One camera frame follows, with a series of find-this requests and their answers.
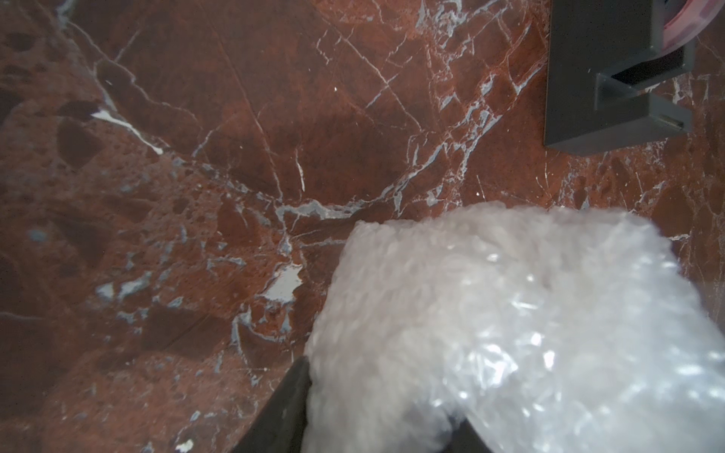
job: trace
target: marble floor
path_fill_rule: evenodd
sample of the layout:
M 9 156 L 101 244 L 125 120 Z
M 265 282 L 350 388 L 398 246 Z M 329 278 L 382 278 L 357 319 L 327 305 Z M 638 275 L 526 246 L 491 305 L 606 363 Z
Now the marble floor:
M 581 158 L 542 146 L 549 11 L 0 1 L 0 450 L 228 450 L 358 220 L 628 209 L 725 328 L 725 14 L 657 87 L 695 132 Z

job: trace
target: bubble wrap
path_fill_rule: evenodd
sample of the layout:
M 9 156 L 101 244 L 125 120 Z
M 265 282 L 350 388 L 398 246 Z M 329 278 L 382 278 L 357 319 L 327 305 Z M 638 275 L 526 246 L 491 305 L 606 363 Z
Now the bubble wrap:
M 304 453 L 725 452 L 725 339 L 621 210 L 358 223 L 305 351 Z

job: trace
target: white speck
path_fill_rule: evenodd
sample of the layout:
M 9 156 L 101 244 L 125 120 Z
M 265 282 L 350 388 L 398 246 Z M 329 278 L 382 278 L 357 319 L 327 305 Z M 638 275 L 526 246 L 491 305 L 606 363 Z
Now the white speck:
M 667 239 L 669 239 L 670 241 L 673 241 L 673 242 L 681 241 L 683 239 L 689 239 L 689 233 L 678 234 L 677 236 L 670 236 Z
M 189 439 L 188 441 L 184 442 L 183 444 L 179 444 L 176 446 L 175 450 L 179 453 L 189 453 L 191 449 L 194 448 L 194 441 Z
M 28 236 L 33 242 L 45 242 L 45 240 L 48 238 L 48 235 L 45 234 L 44 231 L 40 230 L 30 230 L 28 231 Z
M 297 161 L 297 169 L 299 171 L 299 181 L 302 183 L 302 191 L 305 191 L 305 172 L 302 171 L 302 166 Z
M 183 296 L 179 296 L 176 299 L 169 302 L 169 305 L 167 307 L 169 308 L 179 308 L 181 307 L 181 304 L 183 303 Z
M 708 396 L 725 402 L 725 390 L 722 388 L 711 387 L 710 390 L 708 390 Z
M 100 285 L 96 287 L 96 294 L 101 299 L 112 301 L 113 296 L 116 294 L 116 291 L 113 289 L 113 282 L 106 283 L 105 285 Z
M 725 353 L 718 352 L 718 351 L 710 351 L 708 352 L 708 359 L 715 360 L 716 362 L 721 362 L 725 360 Z
M 677 368 L 677 373 L 683 376 L 697 376 L 704 372 L 703 367 L 699 365 L 683 365 Z
M 136 312 L 133 312 L 133 313 L 118 312 L 118 313 L 116 313 L 116 319 L 124 320 L 129 325 L 134 324 L 136 322 Z
M 111 114 L 110 114 L 109 112 L 107 112 L 106 110 L 101 110 L 101 111 L 99 111 L 99 112 L 96 112 L 96 113 L 92 114 L 91 116 L 92 116 L 92 117 L 94 117 L 94 118 L 96 118 L 97 120 L 103 120 L 103 121 L 111 122 L 111 123 L 113 123 L 113 124 L 116 124 L 116 125 L 122 126 L 122 127 L 126 128 L 126 129 L 130 130 L 130 131 L 131 131 L 131 132 L 132 132 L 132 133 L 133 133 L 133 134 L 134 134 L 134 135 L 135 135 L 136 137 L 138 137 L 138 139 L 139 139 L 139 140 L 143 141 L 143 142 L 144 142 L 144 143 L 145 143 L 146 145 L 150 146 L 150 147 L 151 147 L 151 149 L 153 149 L 153 150 L 154 150 L 154 152 L 156 152 L 156 154 L 158 154 L 158 155 L 164 154 L 164 150 L 163 150 L 163 149 L 161 149 L 161 148 L 159 148 L 158 146 L 154 146 L 153 144 L 149 143 L 149 142 L 148 142 L 148 141 L 147 141 L 147 140 L 146 140 L 146 139 L 145 139 L 145 138 L 144 138 L 144 137 L 143 137 L 143 136 L 141 135 L 141 133 L 140 133 L 140 132 L 138 132 L 138 131 L 136 130 L 136 128 L 135 128 L 135 127 L 133 127 L 133 126 L 132 126 L 132 125 L 131 125 L 130 123 L 128 123 L 128 122 L 126 122 L 126 121 L 122 121 L 122 120 L 116 120 L 116 119 L 115 119 L 114 117 L 112 117 L 112 116 L 111 116 Z
M 289 325 L 289 312 L 284 315 L 284 321 L 282 322 L 282 327 L 279 328 L 279 331 L 280 333 L 292 332 L 292 326 Z
M 551 370 L 554 367 L 554 351 L 546 351 L 544 353 L 544 365 L 547 370 Z
M 148 444 L 141 450 L 141 453 L 154 453 L 156 450 L 154 450 L 154 445 L 149 441 Z
M 262 295 L 265 299 L 282 302 L 283 304 L 294 301 L 294 290 L 302 285 L 299 279 L 301 265 L 286 265 L 275 272 L 274 282 Z
M 219 374 L 222 371 L 222 363 L 224 361 L 224 351 L 219 353 L 217 356 L 217 364 L 214 366 L 214 373 Z
M 161 257 L 159 258 L 159 264 L 163 265 L 166 264 L 169 261 L 169 257 L 171 256 L 171 252 L 174 250 L 174 243 L 170 242 L 166 244 L 164 247 L 164 253 L 161 254 Z
M 151 281 L 151 273 L 145 272 L 141 277 L 127 281 L 125 283 L 121 284 L 121 291 L 118 293 L 118 299 L 123 300 L 124 297 L 130 296 L 133 293 L 137 293 L 142 289 L 145 289 L 149 286 L 149 283 Z
M 135 255 L 134 252 L 128 252 L 126 253 L 126 266 L 124 268 L 126 270 L 133 269 L 136 265 L 133 263 L 133 255 Z
M 246 266 L 247 265 L 247 263 L 242 258 L 238 258 L 238 257 L 226 258 L 226 260 L 234 263 L 237 266 Z
M 393 204 L 395 205 L 395 212 L 398 214 L 400 213 L 400 203 L 403 201 L 403 194 L 401 191 L 398 191 L 393 195 Z
M 169 275 L 171 274 L 171 269 L 166 269 L 164 272 L 159 275 L 159 281 L 166 281 L 167 278 L 169 278 Z

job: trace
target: black plastic holder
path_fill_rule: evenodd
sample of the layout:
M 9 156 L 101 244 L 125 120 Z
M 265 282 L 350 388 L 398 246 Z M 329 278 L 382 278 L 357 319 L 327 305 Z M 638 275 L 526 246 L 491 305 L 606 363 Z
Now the black plastic holder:
M 641 90 L 692 70 L 662 50 L 664 0 L 552 0 L 544 145 L 586 156 L 692 131 L 692 112 Z

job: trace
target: crack in marble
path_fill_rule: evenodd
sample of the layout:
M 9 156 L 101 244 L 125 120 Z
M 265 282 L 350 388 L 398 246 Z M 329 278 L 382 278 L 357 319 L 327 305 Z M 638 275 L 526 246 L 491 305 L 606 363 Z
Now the crack in marble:
M 380 19 L 380 22 L 385 23 L 383 20 L 383 10 L 380 8 L 380 4 L 376 0 L 370 0 L 375 5 L 375 8 L 378 10 L 378 18 Z
M 74 28 L 74 29 L 76 29 L 76 30 L 77 30 L 77 31 L 78 31 L 79 33 L 81 33 L 81 34 L 83 34 L 83 36 L 85 36 L 85 38 L 86 38 L 86 41 L 87 41 L 87 42 L 88 42 L 88 43 L 89 43 L 90 45 L 92 45 L 92 46 L 93 46 L 93 48 L 94 48 L 94 49 L 95 49 L 95 50 L 96 50 L 96 51 L 97 51 L 97 52 L 98 52 L 99 54 L 101 54 L 101 55 L 103 56 L 103 59 L 105 59 L 105 60 L 106 60 L 107 62 L 111 63 L 112 65 L 114 65 L 114 66 L 116 66 L 116 67 L 119 67 L 119 68 L 120 68 L 120 69 L 121 69 L 122 71 L 124 71 L 124 72 L 125 72 L 126 74 L 128 74 L 128 77 L 130 78 L 130 84 L 131 84 L 131 86 L 133 86 L 134 88 L 136 88 L 136 89 L 138 90 L 138 92 L 139 92 L 139 93 L 141 93 L 141 95 L 142 95 L 142 96 L 143 96 L 143 97 L 144 97 L 144 98 L 145 98 L 145 99 L 146 99 L 146 100 L 147 100 L 147 101 L 148 101 L 149 103 L 151 103 L 151 104 L 153 104 L 153 105 L 160 105 L 160 106 L 163 106 L 163 107 L 167 107 L 167 108 L 169 108 L 169 109 L 173 109 L 173 110 L 176 110 L 176 111 L 178 111 L 178 112 L 182 112 L 182 113 L 184 113 L 185 115 L 188 115 L 188 116 L 190 116 L 190 117 L 191 117 L 191 118 L 192 118 L 192 119 L 194 120 L 194 122 L 195 122 L 195 123 L 196 123 L 196 124 L 197 124 L 197 125 L 199 126 L 199 129 L 201 129 L 201 128 L 202 128 L 202 126 L 201 126 L 201 123 L 200 123 L 200 121 L 199 121 L 199 118 L 197 118 L 197 117 L 196 117 L 196 115 L 195 115 L 195 114 L 194 114 L 194 113 L 193 113 L 192 111 L 190 111 L 190 110 L 188 110 L 188 109 L 184 109 L 184 108 L 182 108 L 182 107 L 177 107 L 177 106 L 175 106 L 175 105 L 171 105 L 171 104 L 169 104 L 169 103 L 168 103 L 168 102 L 166 102 L 166 101 L 157 101 L 157 100 L 153 99 L 153 98 L 152 98 L 151 96 L 149 96 L 149 94 L 148 94 L 148 93 L 146 92 L 146 90 L 145 90 L 145 89 L 144 89 L 143 87 L 141 87 L 141 86 L 139 86 L 139 85 L 137 85 L 137 84 L 136 84 L 136 75 L 135 75 L 135 74 L 134 74 L 133 72 L 131 72 L 131 71 L 130 71 L 130 70 L 129 70 L 129 69 L 128 69 L 128 68 L 126 67 L 126 66 L 124 66 L 124 65 L 120 65 L 120 64 L 119 64 L 119 63 L 117 63 L 117 62 L 116 62 L 116 61 L 115 61 L 114 59 L 111 59 L 111 58 L 110 58 L 110 57 L 109 57 L 108 55 L 106 55 L 106 53 L 105 53 L 105 52 L 103 52 L 103 51 L 101 50 L 101 48 L 100 48 L 100 47 L 98 47 L 98 44 L 96 44 L 96 42 L 95 42 L 95 41 L 94 41 L 94 40 L 92 39 L 92 37 L 91 37 L 91 36 L 90 36 L 90 35 L 89 35 L 89 34 L 88 34 L 88 33 L 87 33 L 87 32 L 86 32 L 86 31 L 85 31 L 84 29 L 82 29 L 82 28 L 81 28 L 80 26 L 78 26 L 78 25 L 77 25 L 77 24 L 75 24 L 74 22 L 69 22 L 69 24 L 70 24 L 71 26 L 73 26 L 73 28 Z M 99 82 L 101 82 L 101 81 L 100 81 L 100 79 L 98 78 L 98 71 L 97 71 L 97 65 L 98 65 L 98 63 L 99 63 L 99 62 L 96 62 L 96 63 L 95 63 L 95 65 L 94 65 L 94 75 L 96 76 L 96 79 L 97 79 L 97 80 L 98 80 Z
M 224 40 L 221 38 L 221 35 L 217 31 L 216 27 L 214 26 L 214 23 L 209 18 L 209 15 L 207 14 L 207 10 L 198 2 L 198 0 L 194 0 L 194 3 L 197 8 L 199 8 L 202 11 L 202 14 L 204 15 L 204 20 L 209 25 L 209 28 L 211 29 L 212 33 L 214 33 L 215 40 L 217 41 L 217 44 L 219 46 L 219 50 L 221 50 L 222 55 L 224 56 L 224 60 L 226 61 L 226 64 L 231 71 L 232 75 L 234 76 L 234 80 L 236 81 L 236 85 L 239 88 L 239 91 L 241 92 L 242 97 L 244 98 L 244 102 L 249 108 L 249 111 L 252 113 L 252 118 L 254 120 L 254 124 L 257 127 L 258 131 L 260 132 L 261 139 L 262 139 L 262 145 L 264 146 L 264 149 L 267 153 L 267 157 L 269 159 L 270 168 L 272 169 L 272 174 L 275 179 L 276 185 L 277 185 L 277 192 L 279 193 L 278 200 L 281 201 L 284 194 L 282 192 L 282 186 L 279 182 L 279 177 L 277 176 L 277 167 L 274 162 L 274 159 L 272 159 L 272 149 L 269 144 L 269 139 L 267 136 L 267 132 L 264 130 L 262 125 L 260 124 L 260 121 L 257 117 L 257 115 L 254 113 L 254 107 L 252 106 L 251 101 L 249 100 L 249 95 L 247 94 L 247 89 L 244 87 L 244 84 L 241 81 L 241 76 L 239 75 L 239 71 L 236 69 L 234 64 L 231 61 L 231 58 L 229 57 L 229 53 L 226 50 L 226 46 L 224 45 Z
M 723 60 L 723 57 L 720 56 L 712 47 L 708 46 L 703 42 L 703 40 L 698 36 L 697 42 L 704 48 L 706 48 L 710 53 L 715 57 L 716 60 L 720 62 L 720 69 L 722 70 L 723 67 L 725 67 L 725 60 Z
M 126 50 L 127 50 L 127 49 L 128 49 L 129 47 L 131 47 L 131 45 L 132 45 L 132 44 L 133 44 L 133 42 L 134 42 L 134 41 L 136 40 L 136 38 L 138 37 L 138 35 L 139 35 L 139 34 L 141 33 L 141 31 L 142 31 L 142 30 L 143 30 L 143 28 L 139 28 L 139 29 L 138 29 L 138 30 L 137 30 L 137 31 L 136 31 L 136 32 L 135 32 L 135 33 L 134 33 L 134 34 L 133 34 L 133 35 L 132 35 L 132 36 L 130 37 L 130 39 L 128 40 L 128 42 L 126 43 L 126 45 L 125 45 L 124 47 L 122 47 L 122 48 L 121 48 L 121 50 L 119 50 L 119 51 L 118 51 L 118 54 L 116 55 L 116 58 L 114 58 L 114 59 L 113 59 L 113 61 L 114 61 L 114 62 L 118 62 L 118 60 L 120 60 L 120 59 L 121 59 L 121 57 L 123 57 L 123 54 L 124 54 L 124 53 L 126 52 Z
M 489 110 L 482 110 L 481 112 L 486 114 L 482 115 L 483 118 L 479 123 L 474 123 L 472 128 L 473 130 L 468 133 L 471 145 L 466 146 L 465 144 L 459 144 L 464 148 L 463 162 L 461 163 L 459 170 L 461 181 L 465 178 L 465 173 L 468 170 L 468 160 L 471 157 L 471 153 L 476 149 L 476 146 L 479 144 L 481 138 L 483 138 L 483 136 L 485 136 L 486 133 L 491 130 L 491 128 L 493 128 L 503 117 L 503 115 L 493 115 Z
M 310 242 L 310 243 L 303 243 L 299 245 L 300 249 L 309 249 L 311 247 L 327 247 L 327 246 L 341 246 L 345 245 L 347 243 L 347 240 L 345 239 L 331 239 L 327 238 L 324 241 L 318 241 L 318 242 Z
M 133 125 L 131 125 L 127 121 L 117 120 L 116 118 L 114 118 L 113 116 L 111 116 L 111 114 L 107 110 L 99 110 L 98 112 L 93 113 L 91 116 L 94 117 L 94 118 L 96 118 L 97 120 L 107 121 L 107 122 L 110 122 L 112 124 L 119 125 L 122 128 L 128 129 L 140 141 L 142 141 L 144 144 L 146 144 L 151 149 L 153 149 L 156 154 L 158 154 L 159 156 L 162 155 L 162 154 L 164 154 L 164 150 L 163 149 L 159 148 L 158 146 L 154 145 L 150 141 L 146 140 L 141 135 L 141 133 L 138 131 L 138 129 L 136 129 L 135 127 L 133 127 Z
M 294 149 L 294 163 L 297 164 L 297 170 L 299 171 L 299 182 L 302 184 L 302 191 L 305 191 L 305 172 L 302 170 L 302 166 L 299 164 L 299 147 Z
M 481 185 L 481 179 L 479 178 L 478 174 L 476 174 L 476 181 L 478 181 L 478 189 L 481 191 L 480 196 L 481 196 L 481 198 L 484 199 L 484 201 L 486 201 L 486 194 L 484 193 L 484 187 Z
M 523 90 L 529 84 L 529 81 L 532 78 L 534 78 L 534 76 L 536 74 L 538 74 L 540 70 L 544 69 L 544 67 L 546 66 L 546 62 L 547 62 L 547 57 L 544 56 L 539 61 L 537 61 L 536 63 L 534 63 L 534 66 L 532 67 L 533 71 L 532 70 L 529 70 L 530 73 L 528 74 L 528 77 L 526 77 L 526 79 L 520 85 L 516 85 L 513 82 L 513 80 L 511 81 L 511 85 L 513 85 L 514 90 L 516 91 L 516 95 L 520 94 L 521 93 L 521 90 Z
M 237 117 L 237 113 L 231 115 L 229 118 L 227 118 L 221 124 L 219 124 L 219 126 L 217 126 L 216 128 L 210 129 L 209 132 L 207 133 L 207 135 L 204 137 L 204 140 L 202 140 L 201 143 L 199 143 L 199 145 L 195 148 L 195 150 L 192 151 L 191 156 L 196 157 L 200 151 L 203 151 L 204 147 L 209 142 L 209 139 L 211 138 L 211 136 L 214 135 L 215 133 L 219 132 L 219 130 L 221 128 L 226 126 L 230 121 L 234 120 L 236 117 Z
M 383 88 L 380 93 L 376 94 L 372 101 L 368 102 L 368 105 L 365 106 L 365 109 L 369 109 L 371 105 L 375 104 L 375 101 L 378 100 L 378 98 L 383 94 L 383 91 L 388 89 L 387 87 Z
M 108 91 L 106 91 L 106 88 L 103 86 L 103 83 L 101 83 L 99 75 L 98 75 L 98 63 L 95 62 L 93 64 L 93 70 L 91 73 L 93 74 L 94 81 L 96 82 L 96 87 L 101 91 L 101 94 L 103 96 L 103 102 L 110 107 L 114 112 L 118 114 L 118 116 L 123 117 L 121 114 L 118 113 L 118 107 L 116 107 L 116 103 L 113 102 L 113 98 L 110 94 L 108 94 Z
M 56 17 L 61 28 L 66 27 L 77 4 L 78 0 L 65 0 L 55 9 Z
M 239 354 L 240 357 L 244 360 L 245 363 L 248 364 L 247 358 L 244 355 L 244 350 L 241 348 L 241 337 L 239 336 L 239 325 L 243 328 L 246 328 L 252 335 L 257 336 L 261 338 L 262 340 L 271 341 L 273 343 L 281 343 L 284 341 L 285 337 L 273 337 L 269 335 L 264 335 L 263 333 L 257 332 L 254 327 L 254 323 L 252 322 L 252 308 L 248 307 L 246 312 L 239 313 L 237 316 L 235 316 L 231 321 L 231 342 L 230 345 L 236 347 L 236 351 Z
M 325 33 L 323 33 L 323 35 L 320 37 L 320 39 L 317 40 L 317 43 L 315 44 L 315 49 L 317 49 L 317 51 L 322 56 L 322 58 L 325 59 L 325 66 L 329 65 L 330 61 L 332 59 L 328 58 L 327 54 L 325 54 L 325 52 L 323 52 L 322 49 L 320 49 L 320 42 L 322 42 L 322 40 L 325 38 L 325 36 L 327 36 L 328 31 L 330 31 L 330 30 L 325 30 Z
M 396 48 L 395 48 L 395 49 L 393 49 L 393 50 L 391 50 L 390 52 L 388 52 L 388 56 L 386 57 L 386 59 L 389 59 L 389 58 L 390 58 L 390 57 L 392 57 L 393 55 L 397 54 L 397 53 L 398 53 L 398 51 L 400 50 L 400 48 L 402 47 L 402 45 L 403 45 L 403 44 L 405 44 L 406 42 L 407 42 L 407 36 L 403 36 L 403 40 L 402 40 L 402 41 L 400 41 L 400 44 L 398 44 L 398 45 L 396 46 Z
M 362 209 L 364 206 L 372 203 L 372 201 L 351 201 L 345 205 L 331 204 L 328 206 L 322 205 L 317 200 L 309 200 L 307 203 L 300 204 L 296 207 L 283 204 L 275 209 L 277 218 L 284 224 L 284 215 L 287 212 L 296 214 L 303 217 L 310 217 L 317 215 L 320 220 L 329 219 L 347 219 L 354 213 Z
M 322 21 L 324 21 L 324 22 L 325 22 L 325 23 L 326 23 L 326 24 L 327 24 L 328 26 L 330 26 L 330 27 L 332 27 L 333 29 L 335 29 L 335 31 L 337 31 L 337 33 L 339 33 L 339 35 L 340 35 L 340 39 L 341 39 L 341 40 L 342 40 L 343 42 L 345 42 L 345 44 L 347 44 L 347 45 L 348 45 L 348 46 L 349 46 L 349 47 L 350 47 L 350 48 L 351 48 L 351 49 L 353 50 L 353 52 L 354 52 L 354 53 L 356 53 L 356 55 L 357 55 L 357 56 L 358 56 L 358 57 L 359 57 L 359 58 L 360 58 L 360 59 L 361 59 L 362 61 L 364 61 L 364 62 L 366 63 L 366 65 L 367 65 L 367 66 L 369 66 L 369 67 L 370 67 L 370 68 L 371 68 L 371 69 L 372 69 L 372 70 L 373 70 L 373 71 L 375 72 L 375 74 L 377 74 L 378 78 L 379 78 L 379 79 L 380 79 L 380 80 L 381 80 L 381 81 L 383 82 L 383 84 L 385 85 L 385 88 L 387 88 L 387 89 L 389 89 L 389 90 L 390 90 L 390 94 L 391 94 L 391 95 L 393 96 L 393 99 L 395 99 L 395 101 L 396 101 L 396 103 L 398 104 L 398 106 L 399 106 L 399 107 L 400 107 L 400 108 L 402 109 L 403 113 L 405 113 L 405 115 L 406 115 L 407 117 L 409 117 L 409 118 L 410 118 L 410 119 L 411 119 L 411 120 L 412 120 L 412 121 L 413 121 L 413 122 L 415 123 L 415 125 L 416 125 L 416 126 L 418 127 L 418 130 L 419 130 L 419 131 L 423 130 L 423 128 L 421 127 L 421 124 L 420 124 L 420 123 L 418 122 L 418 120 L 416 120 L 416 118 L 415 118 L 414 116 L 412 116 L 412 115 L 410 114 L 410 112 L 408 112 L 408 110 L 407 110 L 407 109 L 405 108 L 405 105 L 404 105 L 404 104 L 402 103 L 402 101 L 401 101 L 401 100 L 400 100 L 400 98 L 398 97 L 398 95 L 397 95 L 397 94 L 395 94 L 395 91 L 393 91 L 393 89 L 392 89 L 392 88 L 391 88 L 391 86 L 389 85 L 389 82 L 393 81 L 393 79 L 395 79 L 395 77 L 396 77 L 397 75 L 394 75 L 394 76 L 393 76 L 392 78 L 390 78 L 389 80 L 387 80 L 387 79 L 386 79 L 386 78 L 385 78 L 385 77 L 383 76 L 383 73 L 382 73 L 382 72 L 380 72 L 380 70 L 379 70 L 379 69 L 377 68 L 377 66 L 375 66 L 375 65 L 374 65 L 374 64 L 373 64 L 373 63 L 372 63 L 372 62 L 371 62 L 371 61 L 370 61 L 370 60 L 369 60 L 369 59 L 368 59 L 368 58 L 367 58 L 367 57 L 366 57 L 365 55 L 363 55 L 362 53 L 360 53 L 360 51 L 359 51 L 359 50 L 357 49 L 357 47 L 355 47 L 355 45 L 354 45 L 353 43 L 351 43 L 351 42 L 350 42 L 350 40 L 349 40 L 349 37 L 352 37 L 352 34 L 353 34 L 353 33 L 355 32 L 355 28 L 353 28 L 353 29 L 352 29 L 352 31 L 350 32 L 350 36 L 349 36 L 348 38 L 345 38 L 345 37 L 344 37 L 344 36 L 342 35 L 342 33 L 340 33 L 340 30 L 338 30 L 338 29 L 337 29 L 337 27 L 336 27 L 336 26 L 335 26 L 334 24 L 330 23 L 330 22 L 329 22 L 329 21 L 328 21 L 328 20 L 327 20 L 327 19 L 326 19 L 325 17 L 323 17 L 323 16 L 320 16 L 320 18 L 321 18 L 321 19 L 322 19 Z
M 13 320 L 13 321 L 42 321 L 43 318 L 39 316 L 29 316 L 29 315 L 18 315 L 17 313 L 12 312 L 0 312 L 0 317 L 3 317 L 5 319 Z

